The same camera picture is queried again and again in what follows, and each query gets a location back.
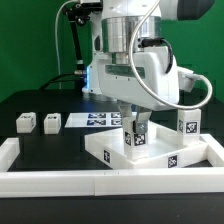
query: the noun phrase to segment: white base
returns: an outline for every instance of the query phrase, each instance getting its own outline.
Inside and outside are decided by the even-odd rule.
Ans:
[[[210,135],[201,135],[199,145],[206,144],[206,149],[201,147],[196,154],[185,150],[185,155],[189,159],[195,156],[208,159],[213,168],[7,173],[6,169],[19,153],[19,144],[18,139],[8,139],[5,143],[0,147],[2,155],[8,152],[0,161],[6,164],[0,169],[0,198],[224,192],[224,149]]]
[[[127,158],[122,128],[85,136],[85,148],[113,169],[182,168],[214,157],[208,156],[206,138],[189,146],[178,146],[177,132],[152,122],[148,138],[148,155],[137,160]]]

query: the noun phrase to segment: green wall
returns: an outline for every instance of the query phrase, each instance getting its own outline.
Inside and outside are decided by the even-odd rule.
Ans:
[[[0,7],[0,101],[12,93],[38,89],[57,75],[54,42],[55,15],[63,0],[7,0]],[[173,46],[181,66],[205,74],[224,101],[224,1],[199,21],[164,21],[163,36]],[[75,69],[75,56],[67,20],[59,23],[62,71]],[[91,60],[89,27],[79,29],[82,53]]]

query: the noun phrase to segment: sticker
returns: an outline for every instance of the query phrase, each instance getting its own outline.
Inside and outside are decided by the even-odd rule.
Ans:
[[[140,146],[140,145],[145,145],[146,140],[145,140],[145,134],[134,134],[135,138],[135,146]]]
[[[22,116],[21,119],[30,119],[31,116]]]
[[[108,151],[104,150],[103,158],[104,158],[104,161],[106,161],[107,163],[110,163],[110,153]]]
[[[121,113],[111,113],[111,118],[121,118]]]
[[[31,119],[31,127],[34,127],[34,120],[33,120],[33,117]]]
[[[87,126],[105,126],[106,120],[88,120]]]
[[[179,131],[182,133],[184,132],[184,122],[181,120],[179,120]]]
[[[128,132],[125,132],[125,143],[131,146],[131,135]]]
[[[53,119],[56,120],[57,117],[56,117],[56,116],[54,116],[54,117],[48,117],[48,119],[49,119],[49,120],[53,120]]]
[[[177,155],[168,158],[168,168],[177,167]]]
[[[120,119],[113,119],[113,120],[111,120],[111,125],[113,125],[113,126],[116,126],[116,125],[118,125],[118,126],[121,126],[122,125],[122,120]]]
[[[89,119],[100,119],[100,118],[106,118],[106,113],[103,114],[89,114]]]
[[[195,134],[198,131],[198,123],[197,122],[187,122],[186,123],[186,133],[187,134]]]

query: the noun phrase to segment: white cube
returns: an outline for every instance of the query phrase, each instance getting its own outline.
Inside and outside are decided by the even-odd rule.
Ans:
[[[200,138],[201,110],[179,110],[177,136],[179,145],[197,143]]]
[[[44,120],[45,134],[58,134],[61,128],[61,114],[48,114]]]
[[[17,133],[31,133],[36,126],[35,113],[23,113],[16,120]]]

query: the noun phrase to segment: black table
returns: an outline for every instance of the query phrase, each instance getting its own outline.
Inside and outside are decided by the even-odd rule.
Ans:
[[[181,93],[181,103],[194,104],[204,96],[199,89]],[[13,94],[0,104],[0,142],[20,138],[21,153],[9,172],[110,169],[84,150],[83,136],[105,128],[62,128],[59,135],[47,136],[43,120],[58,112],[64,127],[69,113],[111,111],[117,111],[115,103],[84,100],[72,90]],[[32,134],[17,135],[15,121],[24,112],[36,112],[37,127]],[[202,109],[202,133],[221,144],[223,112],[224,104],[215,98]],[[176,111],[154,112],[151,120],[175,129],[176,117]],[[0,223],[223,223],[223,208],[224,193],[0,199]]]

